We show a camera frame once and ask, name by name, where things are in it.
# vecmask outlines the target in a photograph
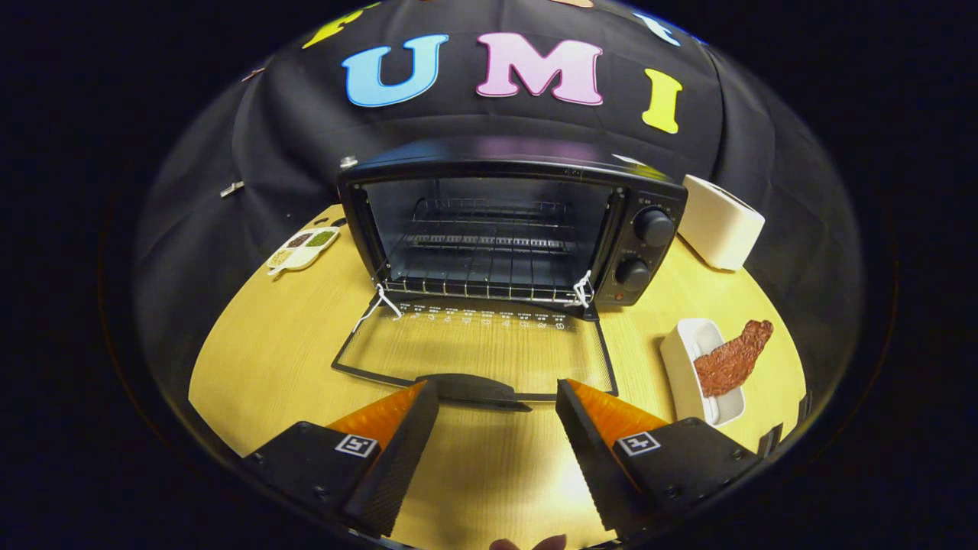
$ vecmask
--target oven control panel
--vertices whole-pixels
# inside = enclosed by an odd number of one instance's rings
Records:
[[[597,301],[632,305],[652,280],[676,237],[685,197],[637,192],[622,216],[622,230],[611,251],[611,269]]]

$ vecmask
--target oven temperature markings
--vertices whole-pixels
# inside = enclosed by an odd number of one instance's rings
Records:
[[[500,325],[502,327],[519,328],[555,328],[561,331],[576,332],[573,324],[567,321],[567,316],[554,313],[522,313],[512,311],[488,311],[476,309],[462,309],[455,307],[439,307],[417,304],[399,304],[410,314],[404,318],[408,320],[422,320],[439,323],[461,322],[463,325]],[[398,321],[397,317],[389,317],[391,321]]]

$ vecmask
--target pink letter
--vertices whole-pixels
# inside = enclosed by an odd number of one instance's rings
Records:
[[[595,73],[602,50],[594,44],[564,40],[545,58],[515,32],[490,32],[479,36],[478,41],[489,48],[486,81],[475,88],[481,96],[516,95],[519,88],[510,78],[512,69],[535,96],[544,93],[559,72],[560,85],[554,88],[554,97],[582,105],[600,105],[603,101]]]

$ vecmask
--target green spice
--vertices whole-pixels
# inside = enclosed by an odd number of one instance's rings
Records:
[[[332,236],[333,236],[333,232],[331,232],[331,231],[325,231],[323,233],[320,233],[320,234],[316,235],[312,239],[310,239],[309,242],[306,244],[306,246],[307,247],[319,247],[321,245],[324,245],[330,239],[330,237],[332,237]]]

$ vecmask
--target yellow letter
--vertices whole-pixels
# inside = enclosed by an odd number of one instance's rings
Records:
[[[323,25],[323,28],[320,28],[319,31],[316,32],[316,35],[312,37],[312,40],[309,40],[308,42],[306,42],[305,46],[302,46],[302,49],[304,50],[317,42],[326,40],[330,36],[339,33],[341,30],[345,28],[344,27],[345,24],[353,23],[357,18],[362,16],[364,10],[369,10],[374,6],[379,6],[379,5],[380,5],[379,2],[377,2],[376,4],[371,4],[370,6],[357,10],[348,16],[343,16],[332,23],[326,23],[325,25]]]
[[[652,81],[652,98],[648,111],[642,113],[642,122],[663,132],[675,134],[679,131],[676,123],[676,95],[683,89],[679,80],[665,72],[646,69],[645,76]]]

